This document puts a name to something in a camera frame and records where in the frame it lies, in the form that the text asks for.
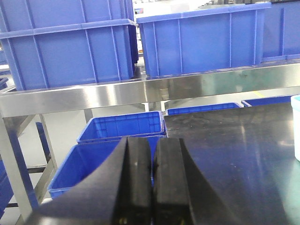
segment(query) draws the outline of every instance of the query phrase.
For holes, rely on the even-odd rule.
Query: blue plastic crate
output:
[[[241,108],[241,105],[235,102],[230,102],[230,103],[222,103],[216,105],[200,105],[200,106],[192,106],[192,107],[184,107],[184,108],[173,108],[173,109],[168,109],[166,112],[168,115],[177,115],[183,113],[197,113],[197,112],[233,109],[233,108]]]
[[[138,18],[151,77],[256,65],[270,3]]]
[[[4,164],[2,160],[0,160],[0,218],[13,195],[14,193],[10,186]]]
[[[128,19],[0,33],[17,90],[127,80]]]
[[[258,106],[258,105],[287,103],[287,102],[291,102],[292,96],[293,95],[285,95],[285,96],[276,96],[276,97],[263,97],[263,98],[256,98],[256,99],[248,99],[248,100],[243,100],[242,104],[245,107],[250,107],[250,106]]]
[[[79,135],[78,143],[117,141],[123,136],[164,135],[164,121],[159,111],[91,119]]]
[[[8,85],[6,84],[7,81],[8,81],[7,77],[0,78],[0,90],[8,87]]]
[[[148,141],[153,159],[157,141],[164,136],[150,136]],[[90,175],[112,153],[119,141],[75,145],[52,179],[48,191],[57,198]]]
[[[0,65],[5,65],[7,63],[8,61],[6,60],[4,51],[0,51]]]
[[[1,0],[0,13],[2,32],[105,20],[134,20],[132,0]],[[135,27],[129,31],[133,63],[136,63]]]
[[[300,2],[272,4],[265,10],[262,61],[300,58]]]

